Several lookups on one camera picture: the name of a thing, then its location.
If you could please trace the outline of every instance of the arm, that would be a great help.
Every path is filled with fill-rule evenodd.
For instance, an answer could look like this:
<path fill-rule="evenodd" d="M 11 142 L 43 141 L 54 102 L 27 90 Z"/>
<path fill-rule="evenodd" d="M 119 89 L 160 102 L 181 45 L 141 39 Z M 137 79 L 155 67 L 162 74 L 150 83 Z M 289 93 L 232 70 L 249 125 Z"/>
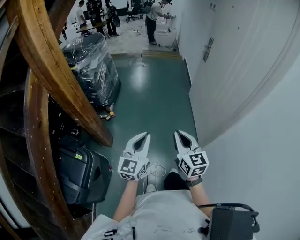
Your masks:
<path fill-rule="evenodd" d="M 190 178 L 190 179 L 188 179 L 188 181 L 194 181 L 197 178 L 198 177 Z M 210 199 L 207 196 L 202 183 L 199 183 L 199 184 L 197 184 L 195 186 L 189 187 L 189 189 L 190 189 L 191 194 L 192 194 L 193 203 L 196 206 L 210 204 Z M 210 217 L 210 212 L 212 211 L 212 209 L 213 209 L 213 207 L 211 207 L 211 208 L 203 208 L 203 209 L 200 209 L 200 210 L 206 216 Z"/>
<path fill-rule="evenodd" d="M 161 12 L 157 12 L 157 14 L 158 14 L 158 16 L 163 17 L 163 18 L 167 18 L 167 19 L 171 18 L 171 16 L 168 16 L 166 14 L 162 14 Z"/>
<path fill-rule="evenodd" d="M 80 15 L 80 18 L 86 23 L 86 20 L 83 15 Z"/>
<path fill-rule="evenodd" d="M 104 8 L 103 8 L 103 14 L 107 15 L 107 6 L 104 6 Z"/>
<path fill-rule="evenodd" d="M 113 216 L 116 221 L 121 221 L 125 217 L 131 215 L 135 209 L 135 198 L 138 182 L 128 181 L 117 210 Z"/>

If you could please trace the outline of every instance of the concrete floor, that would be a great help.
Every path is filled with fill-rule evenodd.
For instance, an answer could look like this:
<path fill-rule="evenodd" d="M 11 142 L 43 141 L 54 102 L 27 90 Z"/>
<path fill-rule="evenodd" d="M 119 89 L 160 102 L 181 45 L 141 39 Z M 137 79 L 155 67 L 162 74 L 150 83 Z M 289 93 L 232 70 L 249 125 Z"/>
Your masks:
<path fill-rule="evenodd" d="M 146 28 L 145 28 L 145 15 L 144 19 L 130 20 L 126 22 L 127 16 L 121 16 L 120 27 L 117 28 L 117 33 L 120 36 L 112 36 L 107 39 L 107 45 L 110 54 L 117 53 L 142 53 L 143 50 L 154 51 L 172 51 L 166 47 L 154 46 L 149 44 Z M 69 41 L 80 36 L 80 33 L 76 33 L 78 30 L 72 25 L 66 29 L 67 40 L 60 36 L 60 47 L 63 48 Z"/>
<path fill-rule="evenodd" d="M 119 177 L 117 167 L 127 141 L 142 132 L 151 134 L 148 158 L 158 162 L 167 172 L 176 167 L 177 152 L 173 133 L 181 129 L 196 136 L 189 101 L 189 80 L 181 59 L 171 58 L 115 58 L 122 87 L 115 106 L 117 117 L 107 122 L 114 135 L 112 148 L 101 147 L 94 141 L 87 147 L 104 154 L 112 165 L 112 179 L 106 199 L 97 204 L 97 214 L 112 217 L 123 193 L 126 180 Z M 159 190 L 164 178 L 156 178 Z M 138 194 L 143 193 L 140 181 Z"/>

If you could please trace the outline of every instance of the electrical outlet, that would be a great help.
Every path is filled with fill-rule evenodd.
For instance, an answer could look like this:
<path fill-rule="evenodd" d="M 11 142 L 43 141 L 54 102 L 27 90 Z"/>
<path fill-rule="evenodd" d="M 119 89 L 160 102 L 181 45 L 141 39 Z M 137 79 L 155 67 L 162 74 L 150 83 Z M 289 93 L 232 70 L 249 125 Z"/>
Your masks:
<path fill-rule="evenodd" d="M 213 10 L 214 12 L 216 11 L 217 5 L 214 2 L 210 3 L 210 8 L 211 10 Z"/>

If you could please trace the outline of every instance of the person standing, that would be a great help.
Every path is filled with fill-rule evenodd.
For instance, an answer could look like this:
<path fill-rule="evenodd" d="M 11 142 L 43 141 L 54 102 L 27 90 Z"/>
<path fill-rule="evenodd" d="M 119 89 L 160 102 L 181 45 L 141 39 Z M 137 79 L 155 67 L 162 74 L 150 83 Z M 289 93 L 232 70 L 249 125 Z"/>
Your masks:
<path fill-rule="evenodd" d="M 82 0 L 79 2 L 78 9 L 76 11 L 77 23 L 79 24 L 80 28 L 86 26 L 86 20 L 84 18 L 83 9 L 82 9 L 83 5 L 84 5 L 84 1 Z M 83 35 L 87 32 L 88 32 L 88 30 L 82 31 L 81 35 Z"/>
<path fill-rule="evenodd" d="M 118 36 L 117 34 L 117 30 L 116 30 L 116 26 L 114 25 L 113 23 L 113 17 L 109 17 L 108 16 L 108 11 L 109 11 L 109 8 L 111 7 L 110 5 L 110 0 L 105 0 L 105 6 L 104 6 L 104 15 L 107 19 L 107 29 L 108 29 L 108 35 L 109 36 Z"/>
<path fill-rule="evenodd" d="M 161 2 L 154 2 L 152 4 L 150 12 L 147 13 L 146 16 L 147 34 L 148 34 L 149 43 L 152 45 L 157 45 L 154 38 L 154 32 L 156 30 L 156 20 L 159 17 L 163 17 L 167 19 L 171 18 L 171 16 L 161 13 L 162 6 L 167 5 L 171 2 L 172 0 L 162 0 Z"/>

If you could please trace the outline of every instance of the table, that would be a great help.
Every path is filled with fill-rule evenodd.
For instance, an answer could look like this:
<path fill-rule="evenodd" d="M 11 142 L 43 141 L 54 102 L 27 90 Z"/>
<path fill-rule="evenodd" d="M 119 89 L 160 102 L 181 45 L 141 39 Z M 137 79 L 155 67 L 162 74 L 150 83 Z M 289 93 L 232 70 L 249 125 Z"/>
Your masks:
<path fill-rule="evenodd" d="M 76 33 L 82 32 L 82 31 L 86 31 L 86 30 L 91 30 L 94 28 L 98 28 L 98 27 L 104 27 L 107 24 L 107 21 L 103 21 L 103 22 L 97 22 L 95 25 L 87 24 L 86 26 L 83 26 L 82 28 L 80 28 Z"/>

